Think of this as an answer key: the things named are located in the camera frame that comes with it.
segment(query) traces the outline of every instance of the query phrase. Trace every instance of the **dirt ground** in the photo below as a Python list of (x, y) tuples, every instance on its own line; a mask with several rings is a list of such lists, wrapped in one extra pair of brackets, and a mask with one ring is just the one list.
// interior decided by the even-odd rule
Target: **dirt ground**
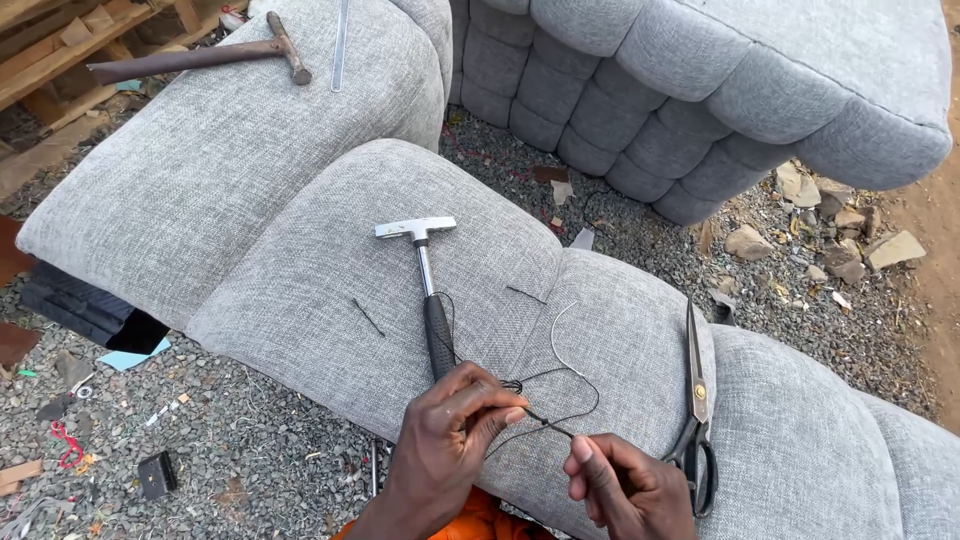
[(960, 435), (960, 0), (944, 0), (953, 51), (953, 81), (948, 121), (954, 148), (928, 178), (887, 193), (887, 218), (917, 236), (927, 255), (917, 264), (912, 292), (919, 304), (930, 306), (924, 321), (924, 361), (938, 382), (940, 420)]

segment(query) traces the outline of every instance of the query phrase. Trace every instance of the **gray sofa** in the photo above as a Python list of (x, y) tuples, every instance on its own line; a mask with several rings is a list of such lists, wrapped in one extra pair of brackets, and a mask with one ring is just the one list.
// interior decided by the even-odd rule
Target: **gray sofa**
[[(521, 379), (560, 367), (556, 345), (601, 394), (565, 428), (664, 454), (686, 416), (683, 295), (563, 248), (436, 155), (453, 73), (445, 0), (352, 3), (336, 94), (321, 83), (332, 4), (278, 8), (317, 83), (294, 86), (283, 60), (183, 74), (90, 152), (17, 245), (396, 441), (432, 379), (417, 262), (373, 227), (453, 215), (458, 227), (430, 249), (456, 304), (458, 354)], [(227, 42), (269, 32), (257, 18)], [(721, 478), (703, 538), (957, 537), (960, 438), (783, 344), (698, 317)], [(525, 393), (548, 418), (594, 399), (568, 373)], [(480, 485), (551, 527), (604, 538), (565, 496), (567, 449), (550, 431), (520, 437)]]
[(452, 103), (681, 224), (795, 156), (882, 190), (951, 148), (937, 0), (451, 0)]

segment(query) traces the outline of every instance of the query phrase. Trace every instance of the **black rubber hammer grip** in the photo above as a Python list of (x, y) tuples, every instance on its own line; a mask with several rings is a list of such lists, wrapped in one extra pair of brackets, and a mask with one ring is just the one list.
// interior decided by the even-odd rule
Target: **black rubber hammer grip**
[(446, 323), (444, 303), (434, 294), (423, 299), (423, 322), (426, 323), (426, 348), (430, 353), (433, 382), (440, 380), (457, 365), (453, 354), (453, 335)]

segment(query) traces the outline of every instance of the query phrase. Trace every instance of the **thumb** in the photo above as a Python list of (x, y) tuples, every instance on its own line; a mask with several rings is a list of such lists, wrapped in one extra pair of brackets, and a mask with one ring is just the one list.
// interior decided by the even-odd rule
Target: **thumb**
[(467, 436), (468, 453), (476, 453), (482, 458), (487, 454), (487, 449), (490, 448), (490, 444), (497, 435), (507, 426), (523, 420), (526, 415), (526, 411), (518, 406), (506, 406), (488, 411), (477, 420)]
[(599, 503), (608, 521), (612, 521), (627, 507), (632, 506), (620, 487), (613, 467), (600, 448), (583, 435), (570, 442), (573, 458), (580, 463), (591, 499)]

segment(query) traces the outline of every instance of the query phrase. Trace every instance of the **orange clothing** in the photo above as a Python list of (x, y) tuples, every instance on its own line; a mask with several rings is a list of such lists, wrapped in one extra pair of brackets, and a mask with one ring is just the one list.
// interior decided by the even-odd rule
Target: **orange clothing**
[[(344, 526), (330, 540), (343, 540), (353, 527)], [(500, 509), (500, 500), (474, 486), (467, 503), (449, 525), (429, 540), (557, 540), (545, 528)]]

